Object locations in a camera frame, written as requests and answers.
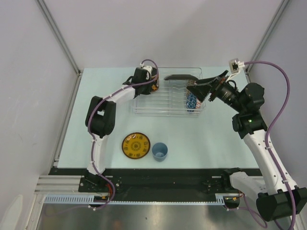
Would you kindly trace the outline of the blue patterned bowl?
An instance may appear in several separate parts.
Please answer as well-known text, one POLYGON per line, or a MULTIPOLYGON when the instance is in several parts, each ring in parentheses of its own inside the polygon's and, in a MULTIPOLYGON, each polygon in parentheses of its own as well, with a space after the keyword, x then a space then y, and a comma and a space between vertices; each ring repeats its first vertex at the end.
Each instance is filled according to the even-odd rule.
POLYGON ((195 112, 197 109, 200 109, 201 102, 194 94, 190 93, 187 96, 186 107, 188 112, 195 112))

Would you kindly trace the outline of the brown patterned bowl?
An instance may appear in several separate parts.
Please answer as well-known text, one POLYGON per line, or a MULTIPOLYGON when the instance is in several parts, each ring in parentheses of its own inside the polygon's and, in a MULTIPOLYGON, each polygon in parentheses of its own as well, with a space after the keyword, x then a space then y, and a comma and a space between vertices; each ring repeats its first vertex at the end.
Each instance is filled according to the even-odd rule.
POLYGON ((196 81, 195 80, 187 80, 187 87, 188 86, 194 86, 196 85, 196 81))

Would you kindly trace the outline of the clear wire dish rack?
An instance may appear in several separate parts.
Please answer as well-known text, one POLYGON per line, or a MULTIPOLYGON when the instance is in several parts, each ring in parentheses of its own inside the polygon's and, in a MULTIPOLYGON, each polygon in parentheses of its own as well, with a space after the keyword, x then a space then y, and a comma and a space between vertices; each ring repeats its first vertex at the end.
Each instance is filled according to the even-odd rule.
POLYGON ((186 80, 164 80, 172 74, 190 74, 202 79, 202 69, 199 67, 162 67, 159 69, 159 89, 150 95, 140 95, 134 99, 132 108, 137 115, 148 116, 199 116, 206 107, 201 102, 200 109, 188 112, 186 107, 187 90, 186 80))

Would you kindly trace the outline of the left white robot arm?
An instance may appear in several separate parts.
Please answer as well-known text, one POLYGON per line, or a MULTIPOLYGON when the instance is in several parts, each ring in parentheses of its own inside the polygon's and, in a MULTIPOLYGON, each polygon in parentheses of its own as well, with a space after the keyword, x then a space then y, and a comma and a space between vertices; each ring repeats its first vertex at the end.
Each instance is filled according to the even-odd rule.
POLYGON ((117 91, 106 97, 94 96, 91 99, 85 125, 92 136, 90 163, 85 173, 85 180, 95 191, 102 191, 110 181, 102 173, 106 169, 101 159, 106 150, 109 135, 115 127, 117 105, 130 101, 137 96, 149 95, 152 86, 158 82, 157 67, 140 66, 117 91))

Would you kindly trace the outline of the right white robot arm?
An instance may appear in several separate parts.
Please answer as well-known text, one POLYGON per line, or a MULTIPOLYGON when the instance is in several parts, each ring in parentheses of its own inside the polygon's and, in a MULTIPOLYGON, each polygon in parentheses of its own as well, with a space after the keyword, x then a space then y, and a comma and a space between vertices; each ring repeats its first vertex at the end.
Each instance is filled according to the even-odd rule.
POLYGON ((300 188, 283 166, 270 138, 260 107, 264 104, 264 88, 248 83, 241 91, 227 76, 227 71, 216 77, 195 81, 187 86, 200 102, 220 99, 237 111, 232 118, 233 130, 252 152, 264 183, 252 179, 239 168, 226 170, 221 186, 226 192, 235 189, 256 202, 265 221, 296 217, 307 203, 307 189, 300 188))

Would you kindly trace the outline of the black skull mug red inside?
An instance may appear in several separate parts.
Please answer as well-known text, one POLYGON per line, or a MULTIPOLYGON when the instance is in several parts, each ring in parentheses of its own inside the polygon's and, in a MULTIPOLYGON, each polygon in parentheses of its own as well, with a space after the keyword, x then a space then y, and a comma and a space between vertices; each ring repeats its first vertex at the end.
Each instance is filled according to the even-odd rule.
POLYGON ((151 83, 151 92, 155 92, 159 89, 159 74, 157 68, 155 67, 152 68, 151 78, 154 80, 151 83))

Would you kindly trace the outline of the black floral square plate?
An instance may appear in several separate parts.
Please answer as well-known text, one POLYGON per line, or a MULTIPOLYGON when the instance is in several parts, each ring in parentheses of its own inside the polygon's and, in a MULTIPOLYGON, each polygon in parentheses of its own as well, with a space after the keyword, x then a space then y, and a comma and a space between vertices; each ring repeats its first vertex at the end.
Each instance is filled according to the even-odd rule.
POLYGON ((198 81, 199 79, 193 75, 190 74, 172 74, 172 75, 168 75, 166 77, 164 77, 165 81, 198 81))

